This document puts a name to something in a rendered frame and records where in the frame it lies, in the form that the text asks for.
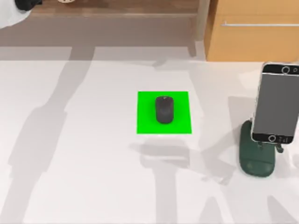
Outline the green square mat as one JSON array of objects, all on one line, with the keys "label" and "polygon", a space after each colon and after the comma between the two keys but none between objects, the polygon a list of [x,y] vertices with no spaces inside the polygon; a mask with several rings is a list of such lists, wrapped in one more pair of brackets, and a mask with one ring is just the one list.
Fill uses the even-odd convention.
[{"label": "green square mat", "polygon": [[[169,96],[174,100],[174,119],[161,124],[156,119],[156,98]],[[192,134],[189,92],[139,91],[136,103],[137,134]]]}]

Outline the black computer mouse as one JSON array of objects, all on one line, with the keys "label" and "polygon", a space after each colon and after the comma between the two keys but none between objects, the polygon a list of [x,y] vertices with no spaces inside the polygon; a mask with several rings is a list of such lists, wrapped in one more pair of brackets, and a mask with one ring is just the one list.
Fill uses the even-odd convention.
[{"label": "black computer mouse", "polygon": [[170,124],[174,119],[174,99],[170,96],[158,96],[155,100],[156,120],[161,124]]}]

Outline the dark green phone stand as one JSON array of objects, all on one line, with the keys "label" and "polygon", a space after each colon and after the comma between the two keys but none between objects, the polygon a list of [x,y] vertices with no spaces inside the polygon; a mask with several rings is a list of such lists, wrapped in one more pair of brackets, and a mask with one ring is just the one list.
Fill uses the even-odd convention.
[{"label": "dark green phone stand", "polygon": [[277,136],[275,135],[265,135],[265,139],[262,141],[254,141],[251,129],[251,120],[246,120],[241,126],[239,164],[245,174],[266,178],[275,169],[276,152],[282,153],[284,149],[276,141]]}]

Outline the pale wooden cupboard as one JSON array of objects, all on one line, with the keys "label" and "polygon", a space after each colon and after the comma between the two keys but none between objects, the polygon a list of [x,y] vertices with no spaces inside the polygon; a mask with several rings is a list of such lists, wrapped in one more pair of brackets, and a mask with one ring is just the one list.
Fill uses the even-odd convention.
[{"label": "pale wooden cupboard", "polygon": [[210,62],[299,61],[299,27],[223,27],[224,21],[299,24],[299,0],[210,0],[204,36]]}]

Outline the grey smartphone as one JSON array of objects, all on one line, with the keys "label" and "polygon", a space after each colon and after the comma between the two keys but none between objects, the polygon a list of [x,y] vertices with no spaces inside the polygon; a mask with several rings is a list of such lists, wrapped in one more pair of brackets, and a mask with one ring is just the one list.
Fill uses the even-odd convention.
[{"label": "grey smartphone", "polygon": [[299,63],[264,63],[252,121],[252,140],[290,144],[298,120]]}]

